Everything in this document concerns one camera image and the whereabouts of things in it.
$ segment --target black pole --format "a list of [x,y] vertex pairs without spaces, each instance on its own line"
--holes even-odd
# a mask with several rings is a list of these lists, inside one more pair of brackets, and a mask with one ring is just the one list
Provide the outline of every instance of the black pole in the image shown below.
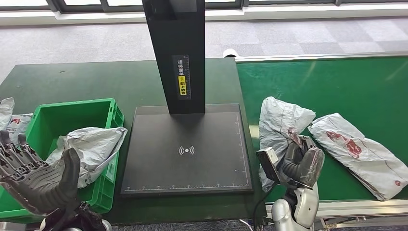
[[142,2],[169,113],[204,113],[204,0]]

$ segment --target green plastic crate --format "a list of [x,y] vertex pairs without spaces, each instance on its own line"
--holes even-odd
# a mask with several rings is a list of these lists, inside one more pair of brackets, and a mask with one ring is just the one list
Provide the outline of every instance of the green plastic crate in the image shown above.
[[[86,127],[123,126],[124,116],[114,99],[44,104],[36,108],[27,128],[27,141],[45,160],[56,148],[59,136]],[[93,211],[107,213],[112,208],[119,153],[92,184],[78,190],[79,198]],[[32,223],[42,220],[25,210],[0,186],[0,221]]]

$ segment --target white plastic bag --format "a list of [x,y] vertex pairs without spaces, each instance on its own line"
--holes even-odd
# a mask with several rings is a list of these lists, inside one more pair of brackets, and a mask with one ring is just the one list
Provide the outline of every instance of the white plastic bag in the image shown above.
[[114,158],[123,143],[127,129],[119,128],[82,128],[60,136],[57,149],[47,158],[50,165],[59,166],[63,171],[61,159],[64,149],[74,148],[81,159],[78,188],[84,188],[94,182],[104,168]]
[[27,130],[28,124],[30,123],[33,114],[22,114],[22,115],[12,115],[10,123],[6,127],[6,130],[9,131],[10,139],[14,144],[18,143],[17,136],[18,134],[25,133]]
[[0,130],[6,129],[12,118],[14,99],[7,98],[0,101]]
[[380,201],[393,198],[408,184],[408,167],[340,114],[318,118],[308,129]]
[[[301,144],[298,136],[315,118],[315,112],[296,104],[286,103],[273,97],[262,102],[259,118],[260,149],[272,147],[279,161],[291,142]],[[273,181],[268,179],[260,166],[259,178],[262,189],[269,191]]]

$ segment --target black cable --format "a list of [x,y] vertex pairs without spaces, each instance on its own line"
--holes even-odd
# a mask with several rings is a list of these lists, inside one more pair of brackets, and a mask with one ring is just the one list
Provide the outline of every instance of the black cable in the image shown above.
[[258,206],[270,195],[270,193],[272,192],[273,188],[274,188],[275,186],[277,186],[277,185],[278,185],[278,183],[277,183],[276,181],[274,181],[273,184],[272,184],[272,187],[270,188],[270,190],[267,191],[266,194],[264,195],[264,197],[262,197],[262,199],[260,199],[260,200],[256,203],[255,208],[254,208],[254,211],[253,211],[253,213],[252,213],[252,222],[253,222],[254,228],[255,228],[254,231],[256,231],[256,220],[255,220],[255,219],[256,219],[256,217],[255,217],[255,215],[256,215],[256,209],[257,209]]

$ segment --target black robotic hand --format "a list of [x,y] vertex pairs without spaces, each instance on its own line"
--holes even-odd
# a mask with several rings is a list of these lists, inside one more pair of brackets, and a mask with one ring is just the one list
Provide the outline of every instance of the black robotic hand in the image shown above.
[[21,150],[10,140],[8,131],[0,131],[0,184],[24,208],[34,214],[49,214],[76,201],[80,159],[73,148],[63,153],[64,171],[41,160],[18,136]]
[[317,182],[324,163],[324,152],[310,137],[300,136],[301,145],[289,144],[280,172],[289,186],[312,188]]

